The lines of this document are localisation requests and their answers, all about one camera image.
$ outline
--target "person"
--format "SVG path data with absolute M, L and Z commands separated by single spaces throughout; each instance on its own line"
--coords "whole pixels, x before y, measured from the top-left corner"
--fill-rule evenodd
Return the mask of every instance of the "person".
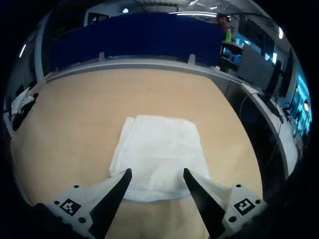
M 231 39 L 230 41 L 235 41 L 235 35 L 234 35 L 234 28 L 229 25 L 229 18 L 227 15 L 218 13 L 217 16 L 217 24 L 223 28 L 225 32 L 224 40 L 227 41 L 227 32 L 231 32 Z

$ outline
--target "ceiling light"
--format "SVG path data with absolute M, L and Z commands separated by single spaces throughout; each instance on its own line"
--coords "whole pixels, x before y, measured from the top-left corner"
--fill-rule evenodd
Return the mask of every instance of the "ceiling light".
M 305 103 L 303 104 L 303 106 L 305 107 L 305 110 L 308 112 L 309 111 L 309 105 L 308 105 L 308 101 L 305 100 Z
M 26 47 L 26 44 L 24 44 L 24 46 L 23 46 L 23 48 L 22 48 L 22 50 L 21 50 L 21 52 L 20 52 L 20 54 L 19 54 L 19 58 L 21 58 L 22 53 L 23 53 L 25 47 Z
M 272 54 L 272 62 L 273 62 L 274 64 L 276 64 L 276 61 L 277 61 L 277 53 L 273 53 L 273 54 Z
M 180 14 L 180 13 L 203 13 L 203 14 L 210 14 L 210 15 L 217 15 L 217 13 L 214 12 L 196 12 L 196 11 L 185 11 L 185 12 L 170 12 L 169 14 Z
M 282 28 L 279 27 L 279 39 L 282 39 L 283 36 L 284 36 L 284 32 L 282 31 Z
M 192 0 L 190 3 L 189 3 L 189 5 L 191 6 L 191 5 L 194 5 L 196 2 L 198 2 L 199 0 Z
M 211 17 L 211 18 L 215 18 L 216 15 L 212 15 L 212 14 L 205 14 L 205 13 L 188 13 L 188 12 L 184 12 L 184 13 L 178 13 L 178 16 L 205 16 L 205 17 Z

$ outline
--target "white towel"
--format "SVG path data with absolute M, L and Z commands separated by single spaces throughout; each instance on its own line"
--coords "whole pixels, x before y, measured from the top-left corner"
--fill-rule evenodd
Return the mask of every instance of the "white towel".
M 30 87 L 25 89 L 20 95 L 15 98 L 15 100 L 11 103 L 11 114 L 15 115 L 17 113 L 21 113 L 21 109 L 24 105 L 32 102 L 34 97 L 30 96 Z
M 115 149 L 110 175 L 132 169 L 125 199 L 141 202 L 189 195 L 188 168 L 206 178 L 209 171 L 195 124 L 162 116 L 127 118 Z

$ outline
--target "desk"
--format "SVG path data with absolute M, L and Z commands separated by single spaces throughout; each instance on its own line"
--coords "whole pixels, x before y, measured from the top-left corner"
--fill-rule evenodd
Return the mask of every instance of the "desk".
M 246 84 L 242 84 L 241 87 L 247 94 L 259 92 Z M 283 117 L 284 123 L 281 125 L 280 133 L 278 135 L 279 126 L 281 124 L 280 119 L 269 110 L 269 108 L 258 97 L 257 94 L 251 95 L 250 98 L 260 110 L 262 115 L 265 117 L 271 131 L 273 132 L 277 140 L 278 148 L 283 159 L 285 177 L 287 178 L 295 168 L 298 159 L 297 148 L 293 142 L 290 122 L 288 122 L 287 119 Z M 277 109 L 279 111 L 279 114 L 284 116 L 284 112 L 282 111 L 281 107 L 277 106 Z
M 69 185 L 94 185 L 109 166 L 126 117 L 154 114 L 196 124 L 211 179 L 242 183 L 262 196 L 258 163 L 236 113 L 203 76 L 154 69 L 74 74 L 49 82 L 16 132 L 11 153 L 31 204 L 53 200 Z M 123 201 L 109 238 L 205 238 L 191 197 Z
M 241 55 L 242 54 L 242 45 L 239 45 L 235 42 L 230 41 L 223 41 L 222 44 L 223 48 L 227 48 L 228 50 L 232 51 L 234 55 Z

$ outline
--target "blue partition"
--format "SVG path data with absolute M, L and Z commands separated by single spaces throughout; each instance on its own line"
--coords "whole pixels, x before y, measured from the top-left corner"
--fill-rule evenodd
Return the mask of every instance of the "blue partition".
M 127 14 L 77 30 L 50 50 L 51 69 L 107 56 L 152 55 L 187 59 L 216 66 L 223 30 L 189 16 L 167 13 Z

